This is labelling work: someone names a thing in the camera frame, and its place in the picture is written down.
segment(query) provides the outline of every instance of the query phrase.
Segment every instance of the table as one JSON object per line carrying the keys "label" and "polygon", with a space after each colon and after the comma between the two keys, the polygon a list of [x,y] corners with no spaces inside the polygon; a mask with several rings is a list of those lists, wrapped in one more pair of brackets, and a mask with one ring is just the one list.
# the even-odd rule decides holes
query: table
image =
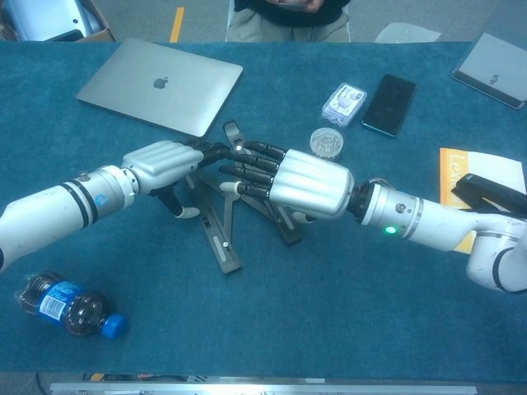
{"label": "table", "polygon": [[[0,43],[2,205],[184,138],[77,102],[116,46]],[[211,142],[226,142],[222,125],[235,119],[248,138],[308,151],[313,130],[330,126],[320,111],[341,82],[372,94],[389,72],[416,82],[417,94],[399,137],[361,128],[363,113],[343,131],[340,163],[358,182],[383,177],[437,200],[442,146],[527,157],[526,112],[451,79],[467,44],[177,48],[245,68]],[[183,183],[176,189],[185,200]],[[141,196],[20,259],[0,276],[0,370],[527,381],[525,296],[473,284],[462,254],[387,237],[349,215],[306,226],[287,247],[243,204],[233,238],[245,267],[225,276],[198,221],[176,221]],[[40,270],[106,295],[128,317],[127,336],[77,338],[22,313],[13,292]]]}

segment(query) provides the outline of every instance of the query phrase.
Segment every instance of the white robotic arm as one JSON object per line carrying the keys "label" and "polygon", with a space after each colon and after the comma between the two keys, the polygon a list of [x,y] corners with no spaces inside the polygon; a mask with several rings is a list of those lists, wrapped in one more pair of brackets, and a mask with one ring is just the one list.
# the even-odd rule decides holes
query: white robotic arm
{"label": "white robotic arm", "polygon": [[441,251],[451,251],[475,230],[477,237],[467,266],[469,277],[495,290],[527,290],[524,220],[455,210],[401,193],[379,180],[356,187],[349,170],[341,165],[258,142],[244,142],[242,146],[272,159],[247,155],[231,158],[264,170],[266,175],[259,170],[222,166],[221,172],[245,180],[224,183],[224,190],[292,207],[303,213],[306,221],[333,219],[348,210],[362,225]]}
{"label": "white robotic arm", "polygon": [[163,141],[124,156],[122,168],[108,165],[7,205],[0,217],[0,271],[16,259],[86,228],[133,203],[136,194],[158,196],[175,216],[199,211],[183,207],[172,188],[198,167],[221,159],[220,144]]}

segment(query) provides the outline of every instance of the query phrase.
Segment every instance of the yellow floor line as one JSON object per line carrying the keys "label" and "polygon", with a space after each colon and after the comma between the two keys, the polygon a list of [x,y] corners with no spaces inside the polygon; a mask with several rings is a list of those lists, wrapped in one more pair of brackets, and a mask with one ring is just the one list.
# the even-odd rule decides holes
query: yellow floor line
{"label": "yellow floor line", "polygon": [[170,42],[177,43],[180,37],[181,22],[183,22],[184,7],[178,7],[175,12],[174,25],[172,26],[172,33],[170,34]]}

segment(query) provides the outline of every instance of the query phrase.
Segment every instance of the bottle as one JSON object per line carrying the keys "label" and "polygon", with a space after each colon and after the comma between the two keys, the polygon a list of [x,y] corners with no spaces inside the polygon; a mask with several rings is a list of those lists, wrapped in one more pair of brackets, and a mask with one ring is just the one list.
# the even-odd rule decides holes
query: bottle
{"label": "bottle", "polygon": [[22,309],[28,314],[62,325],[74,335],[100,332],[114,339],[123,335],[126,318],[109,314],[104,298],[65,281],[53,272],[26,277],[26,288],[16,293]]}

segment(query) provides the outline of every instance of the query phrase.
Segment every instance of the silver laptop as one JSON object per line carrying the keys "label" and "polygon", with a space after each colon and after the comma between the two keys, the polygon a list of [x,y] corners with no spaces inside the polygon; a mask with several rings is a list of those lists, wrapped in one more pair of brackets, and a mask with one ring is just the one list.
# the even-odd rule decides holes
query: silver laptop
{"label": "silver laptop", "polygon": [[520,109],[527,100],[527,50],[483,33],[452,76]]}
{"label": "silver laptop", "polygon": [[127,39],[77,98],[201,137],[242,70],[232,63]]}

